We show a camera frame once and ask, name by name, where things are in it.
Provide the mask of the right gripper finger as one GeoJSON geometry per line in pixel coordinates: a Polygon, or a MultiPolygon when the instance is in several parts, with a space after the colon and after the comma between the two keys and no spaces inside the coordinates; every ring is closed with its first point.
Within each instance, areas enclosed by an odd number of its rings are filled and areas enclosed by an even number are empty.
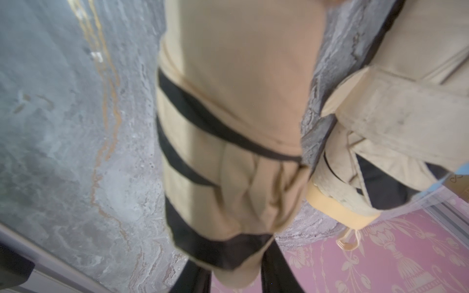
{"type": "MultiPolygon", "coordinates": [[[[208,270],[188,261],[169,292],[210,293],[211,276],[208,270]]],[[[272,242],[263,256],[261,284],[264,293],[304,293],[276,241],[272,242]]]]}

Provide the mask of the beige umbrella sleeve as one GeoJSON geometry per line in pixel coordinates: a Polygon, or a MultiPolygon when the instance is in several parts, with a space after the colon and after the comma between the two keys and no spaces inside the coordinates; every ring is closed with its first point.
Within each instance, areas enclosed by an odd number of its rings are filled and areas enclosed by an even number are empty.
{"type": "Polygon", "coordinates": [[[158,83],[193,125],[300,161],[325,1],[166,1],[158,83]]]}

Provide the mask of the beige umbrella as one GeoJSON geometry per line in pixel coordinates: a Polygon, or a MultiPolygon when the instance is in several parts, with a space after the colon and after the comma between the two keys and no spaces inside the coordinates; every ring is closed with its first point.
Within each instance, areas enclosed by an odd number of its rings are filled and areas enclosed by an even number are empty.
{"type": "Polygon", "coordinates": [[[157,87],[166,222],[175,247],[224,286],[261,280],[275,235],[294,219],[310,169],[270,159],[193,125],[157,87]]]}
{"type": "Polygon", "coordinates": [[[469,164],[469,4],[405,1],[367,67],[342,81],[322,116],[336,124],[307,201],[345,227],[343,250],[382,212],[469,164]]]}

